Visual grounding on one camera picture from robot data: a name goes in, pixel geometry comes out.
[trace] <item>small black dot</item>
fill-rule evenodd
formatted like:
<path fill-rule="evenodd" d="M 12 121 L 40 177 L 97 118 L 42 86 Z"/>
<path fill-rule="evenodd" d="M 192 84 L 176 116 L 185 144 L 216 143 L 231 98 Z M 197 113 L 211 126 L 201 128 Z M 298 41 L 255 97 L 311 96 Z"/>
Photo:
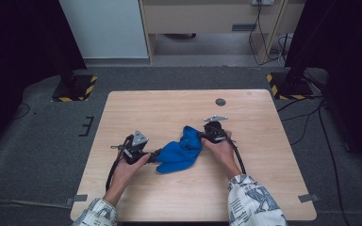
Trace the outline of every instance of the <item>small black dot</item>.
<path fill-rule="evenodd" d="M 219 98 L 216 100 L 216 105 L 224 106 L 226 104 L 226 101 L 223 98 Z"/>

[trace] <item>wrist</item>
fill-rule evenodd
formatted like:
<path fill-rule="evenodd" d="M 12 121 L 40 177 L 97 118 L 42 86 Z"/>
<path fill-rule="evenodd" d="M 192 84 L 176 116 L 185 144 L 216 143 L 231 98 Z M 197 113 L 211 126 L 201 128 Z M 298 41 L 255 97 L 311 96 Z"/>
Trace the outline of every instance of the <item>wrist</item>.
<path fill-rule="evenodd" d="M 228 180 L 231 180 L 235 176 L 242 174 L 242 171 L 237 167 L 235 163 L 224 165 L 223 167 L 225 169 L 225 175 L 227 176 Z"/>
<path fill-rule="evenodd" d="M 125 186 L 121 185 L 112 185 L 108 189 L 107 193 L 103 197 L 103 199 L 107 202 L 109 202 L 111 205 L 116 207 L 117 203 L 119 202 L 121 196 L 123 195 L 125 191 Z"/>

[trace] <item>gray carpet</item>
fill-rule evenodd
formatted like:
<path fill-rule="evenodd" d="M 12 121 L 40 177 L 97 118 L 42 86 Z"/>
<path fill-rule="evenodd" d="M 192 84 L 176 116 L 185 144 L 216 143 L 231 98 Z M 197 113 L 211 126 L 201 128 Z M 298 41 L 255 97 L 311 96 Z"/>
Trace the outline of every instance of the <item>gray carpet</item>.
<path fill-rule="evenodd" d="M 279 71 L 279 68 L 241 67 L 90 68 L 98 79 L 89 100 L 70 103 L 51 102 L 58 76 L 34 84 L 25 90 L 23 103 L 26 105 L 20 105 L 13 116 L 19 119 L 11 122 L 0 139 L 0 200 L 64 204 L 67 198 L 73 197 L 107 95 L 113 90 L 270 89 L 266 75 Z M 320 102 L 321 98 L 301 101 L 281 111 L 280 117 L 287 119 L 309 113 Z M 274 103 L 280 108 L 290 101 L 274 100 Z M 329 112 L 322 108 L 321 115 L 336 158 L 347 219 L 351 225 L 362 225 L 362 157 L 345 151 Z M 94 121 L 89 135 L 80 137 L 86 132 L 83 124 L 89 123 L 86 117 L 94 117 Z M 303 134 L 305 119 L 283 122 L 291 143 Z M 314 221 L 289 225 L 345 225 L 333 163 L 317 113 L 310 117 L 303 139 L 292 145 L 292 150 L 309 192 L 318 194 L 321 200 L 315 202 L 318 217 Z M 70 212 L 69 209 L 0 205 L 0 225 L 70 225 Z"/>

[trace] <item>patterned sleeve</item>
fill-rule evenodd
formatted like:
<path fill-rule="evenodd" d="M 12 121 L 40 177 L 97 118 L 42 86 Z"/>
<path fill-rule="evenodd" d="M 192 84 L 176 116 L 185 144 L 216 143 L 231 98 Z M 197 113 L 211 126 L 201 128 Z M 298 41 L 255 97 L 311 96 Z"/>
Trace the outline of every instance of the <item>patterned sleeve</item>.
<path fill-rule="evenodd" d="M 288 225 L 285 216 L 266 187 L 248 175 L 230 180 L 228 214 L 230 225 Z"/>
<path fill-rule="evenodd" d="M 116 220 L 117 211 L 113 205 L 104 199 L 95 199 L 72 226 L 112 226 L 116 225 Z"/>

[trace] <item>black curtain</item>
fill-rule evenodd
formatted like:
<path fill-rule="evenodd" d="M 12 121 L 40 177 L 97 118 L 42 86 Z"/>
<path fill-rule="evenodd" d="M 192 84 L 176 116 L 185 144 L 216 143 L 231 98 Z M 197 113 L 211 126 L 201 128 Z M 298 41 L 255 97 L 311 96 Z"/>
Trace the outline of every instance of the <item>black curtain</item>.
<path fill-rule="evenodd" d="M 328 109 L 348 151 L 362 153 L 362 0 L 307 0 L 286 66 L 328 71 Z"/>
<path fill-rule="evenodd" d="M 0 0 L 0 135 L 30 84 L 86 69 L 59 1 Z"/>

